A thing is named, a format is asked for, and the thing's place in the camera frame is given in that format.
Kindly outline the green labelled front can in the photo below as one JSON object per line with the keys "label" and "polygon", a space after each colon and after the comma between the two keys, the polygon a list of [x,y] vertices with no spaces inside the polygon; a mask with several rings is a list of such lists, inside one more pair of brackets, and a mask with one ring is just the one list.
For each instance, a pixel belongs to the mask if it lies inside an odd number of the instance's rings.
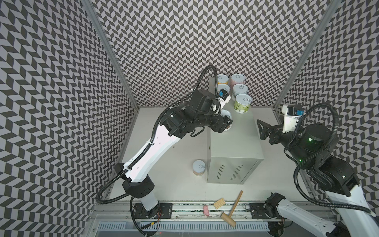
{"label": "green labelled front can", "polygon": [[248,112],[251,106],[252,98],[246,94],[239,94],[235,98],[234,110],[239,114]]}

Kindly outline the pink can sideways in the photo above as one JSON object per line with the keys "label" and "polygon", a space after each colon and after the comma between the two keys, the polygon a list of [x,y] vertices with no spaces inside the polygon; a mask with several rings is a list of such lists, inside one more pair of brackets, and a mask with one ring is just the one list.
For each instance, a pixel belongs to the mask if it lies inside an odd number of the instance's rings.
{"label": "pink can sideways", "polygon": [[222,89],[224,89],[228,93],[230,93],[230,90],[231,90],[230,87],[227,84],[218,84],[217,91],[220,91]]}

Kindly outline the yellow labelled can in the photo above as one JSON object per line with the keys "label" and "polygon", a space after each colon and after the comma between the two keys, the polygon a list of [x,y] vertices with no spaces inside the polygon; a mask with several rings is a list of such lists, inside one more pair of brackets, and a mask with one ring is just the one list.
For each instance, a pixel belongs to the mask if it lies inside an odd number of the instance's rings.
{"label": "yellow labelled can", "polygon": [[224,74],[219,74],[217,77],[218,84],[224,84],[227,85],[229,83],[229,77]]}

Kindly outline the orange labelled can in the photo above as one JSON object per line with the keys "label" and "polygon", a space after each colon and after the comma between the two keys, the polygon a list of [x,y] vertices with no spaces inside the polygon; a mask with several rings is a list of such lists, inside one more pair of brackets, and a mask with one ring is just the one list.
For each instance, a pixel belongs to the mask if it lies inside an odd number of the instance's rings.
{"label": "orange labelled can", "polygon": [[196,160],[192,164],[192,171],[196,176],[202,176],[206,171],[206,164],[202,160]]}

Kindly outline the pink labelled can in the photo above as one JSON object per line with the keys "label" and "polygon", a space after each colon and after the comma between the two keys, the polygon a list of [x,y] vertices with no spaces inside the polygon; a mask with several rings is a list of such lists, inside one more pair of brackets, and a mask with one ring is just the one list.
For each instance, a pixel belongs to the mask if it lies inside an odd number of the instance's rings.
{"label": "pink labelled can", "polygon": [[230,86],[233,87],[236,84],[245,84],[246,77],[243,74],[233,74],[230,77]]}

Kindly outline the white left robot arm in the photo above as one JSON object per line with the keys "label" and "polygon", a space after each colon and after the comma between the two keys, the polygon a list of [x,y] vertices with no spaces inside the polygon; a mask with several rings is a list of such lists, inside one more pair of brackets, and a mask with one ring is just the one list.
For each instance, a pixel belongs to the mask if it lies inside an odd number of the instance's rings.
{"label": "white left robot arm", "polygon": [[195,90],[188,102],[169,108],[163,113],[152,141],[147,141],[128,162],[115,166],[117,174],[125,173],[122,176],[122,186],[126,194],[141,201],[148,217],[156,216],[160,208],[153,193],[155,185],[148,176],[149,171],[186,134],[197,136],[197,128],[204,131],[209,127],[217,133],[224,132],[233,121],[222,116],[221,108],[217,105],[225,106],[230,99],[229,93],[224,89],[219,90],[217,95],[203,89]]}

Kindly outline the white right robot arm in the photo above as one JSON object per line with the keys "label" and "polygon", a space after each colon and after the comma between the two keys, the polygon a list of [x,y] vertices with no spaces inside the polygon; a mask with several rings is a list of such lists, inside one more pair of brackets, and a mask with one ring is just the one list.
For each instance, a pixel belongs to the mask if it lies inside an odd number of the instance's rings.
{"label": "white right robot arm", "polygon": [[[295,139],[293,132],[284,132],[282,125],[271,126],[257,120],[260,139],[269,138],[270,144],[282,144],[289,148],[293,161],[301,165],[307,156],[322,148],[332,134],[321,124],[308,125],[301,129]],[[363,189],[353,168],[346,161],[332,156],[331,150],[322,151],[314,161],[302,167],[324,190],[332,201],[331,205],[353,205],[368,207]],[[293,221],[317,237],[377,237],[379,218],[372,211],[338,208],[343,224],[327,221],[296,206],[283,195],[273,193],[265,202],[266,215],[270,218],[283,217]]]}

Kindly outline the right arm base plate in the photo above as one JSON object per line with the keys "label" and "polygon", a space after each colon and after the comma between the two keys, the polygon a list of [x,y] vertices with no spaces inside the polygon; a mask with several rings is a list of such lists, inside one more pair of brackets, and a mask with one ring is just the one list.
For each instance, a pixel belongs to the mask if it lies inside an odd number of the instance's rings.
{"label": "right arm base plate", "polygon": [[254,220],[270,219],[270,217],[266,214],[266,208],[263,202],[249,203],[246,208]]}

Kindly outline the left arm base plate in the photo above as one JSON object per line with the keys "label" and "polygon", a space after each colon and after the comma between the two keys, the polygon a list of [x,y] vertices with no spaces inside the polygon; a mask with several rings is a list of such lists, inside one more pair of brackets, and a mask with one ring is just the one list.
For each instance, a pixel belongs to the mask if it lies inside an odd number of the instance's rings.
{"label": "left arm base plate", "polygon": [[152,210],[147,211],[144,206],[137,202],[132,205],[132,214],[135,219],[170,219],[172,216],[173,203],[159,202]]}

